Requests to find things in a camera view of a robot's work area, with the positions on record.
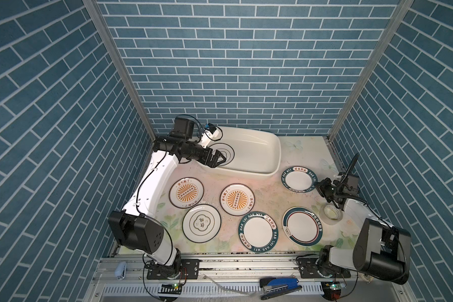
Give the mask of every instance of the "plate with orange sunburst design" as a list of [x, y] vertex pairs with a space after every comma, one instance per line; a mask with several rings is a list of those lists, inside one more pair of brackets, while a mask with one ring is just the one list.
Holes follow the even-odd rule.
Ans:
[[203, 192], [203, 184], [198, 179], [181, 178], [169, 190], [169, 201], [177, 208], [191, 208], [201, 200]]
[[231, 184], [220, 195], [220, 205], [223, 210], [233, 216], [247, 214], [254, 204], [254, 192], [244, 184]]

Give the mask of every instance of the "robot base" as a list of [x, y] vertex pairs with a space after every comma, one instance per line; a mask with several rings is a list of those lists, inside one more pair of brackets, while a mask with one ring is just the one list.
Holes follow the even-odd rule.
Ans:
[[149, 270], [148, 280], [175, 280], [180, 277], [180, 270], [186, 269], [186, 277], [190, 280], [198, 279], [199, 259], [181, 259], [180, 251], [177, 252], [173, 265], [157, 267]]
[[331, 245], [326, 245], [320, 250], [319, 258], [300, 258], [298, 262], [299, 272], [302, 279], [312, 278], [350, 278], [349, 270], [333, 265], [329, 262]]

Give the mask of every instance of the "black metal plate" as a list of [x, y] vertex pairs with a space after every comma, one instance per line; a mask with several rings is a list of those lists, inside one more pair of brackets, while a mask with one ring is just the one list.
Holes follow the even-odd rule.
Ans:
[[[317, 265], [315, 262], [318, 258], [300, 258], [298, 262], [300, 265], [298, 266], [298, 271], [300, 272], [300, 277], [302, 279], [314, 279], [314, 278], [324, 278], [319, 274], [317, 271]], [[342, 279], [343, 275], [337, 274], [336, 278]], [[344, 271], [344, 278], [350, 278], [351, 273], [347, 270]]]
[[[199, 259], [181, 259], [181, 267], [186, 268], [187, 279], [190, 279], [190, 280], [198, 279]], [[179, 280], [180, 276], [178, 275], [178, 277], [176, 277], [176, 279], [168, 279], [166, 277], [163, 277], [163, 275], [161, 275], [159, 273], [159, 269], [154, 269], [154, 270], [148, 271], [146, 279], [148, 279], [148, 280]]]

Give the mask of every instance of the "blue stapler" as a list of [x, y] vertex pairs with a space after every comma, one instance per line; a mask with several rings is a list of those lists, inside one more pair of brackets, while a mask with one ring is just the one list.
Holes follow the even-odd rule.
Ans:
[[282, 296], [293, 291], [301, 290], [302, 286], [298, 285], [297, 278], [262, 278], [260, 279], [260, 287], [264, 294], [260, 299], [266, 300], [273, 297]]

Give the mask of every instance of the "plate with black rim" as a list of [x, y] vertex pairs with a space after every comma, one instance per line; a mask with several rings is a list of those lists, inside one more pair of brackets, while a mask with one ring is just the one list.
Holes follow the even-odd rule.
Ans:
[[285, 212], [282, 226], [287, 237], [298, 245], [316, 245], [322, 238], [319, 217], [304, 207], [293, 207]]
[[213, 239], [220, 230], [220, 213], [209, 204], [199, 204], [191, 208], [183, 218], [183, 233], [195, 243]]
[[250, 212], [238, 225], [238, 236], [245, 247], [255, 253], [273, 249], [279, 239], [279, 230], [273, 219], [262, 212]]
[[178, 180], [169, 190], [169, 201], [177, 208], [187, 209], [196, 205], [203, 197], [203, 184], [196, 178]]
[[317, 175], [306, 167], [290, 167], [281, 176], [282, 184], [292, 192], [307, 193], [315, 188]]

